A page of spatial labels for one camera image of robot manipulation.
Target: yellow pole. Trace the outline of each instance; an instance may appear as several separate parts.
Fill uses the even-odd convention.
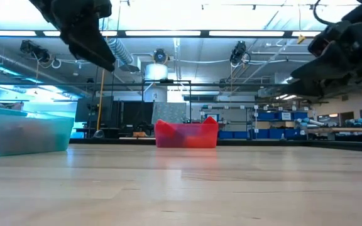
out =
[[[101,109],[102,109],[102,98],[103,98],[103,86],[104,86],[104,72],[106,70],[103,69],[103,73],[101,76],[101,87],[100,87],[100,102],[99,102],[99,116],[97,117],[97,131],[100,130],[100,121],[101,121]]]

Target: machine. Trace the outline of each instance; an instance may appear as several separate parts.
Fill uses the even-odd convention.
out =
[[[338,23],[320,19],[314,6],[314,16],[327,28],[308,47],[316,59],[294,70],[296,79],[281,89],[307,99],[321,99],[348,83],[362,82],[362,4]]]
[[[29,0],[60,32],[76,59],[112,72],[116,61],[99,31],[99,19],[111,15],[110,0]]]

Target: teal plastic bin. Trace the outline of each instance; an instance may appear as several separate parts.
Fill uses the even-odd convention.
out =
[[[74,119],[0,109],[0,156],[65,151]]]

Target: hanging cable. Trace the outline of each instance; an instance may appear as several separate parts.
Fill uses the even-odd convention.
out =
[[[317,6],[319,5],[319,2],[320,2],[320,1],[321,1],[321,0],[318,0],[318,1],[314,4],[313,14],[314,14],[315,19],[318,20],[320,23],[323,23],[323,24],[326,24],[326,25],[331,25],[331,24],[333,24],[332,22],[329,22],[329,21],[320,19],[320,17],[318,16],[318,14],[317,14]]]

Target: red plastic container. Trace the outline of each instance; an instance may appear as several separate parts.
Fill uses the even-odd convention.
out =
[[[158,148],[215,148],[219,124],[207,118],[202,124],[175,124],[159,120],[155,124]]]

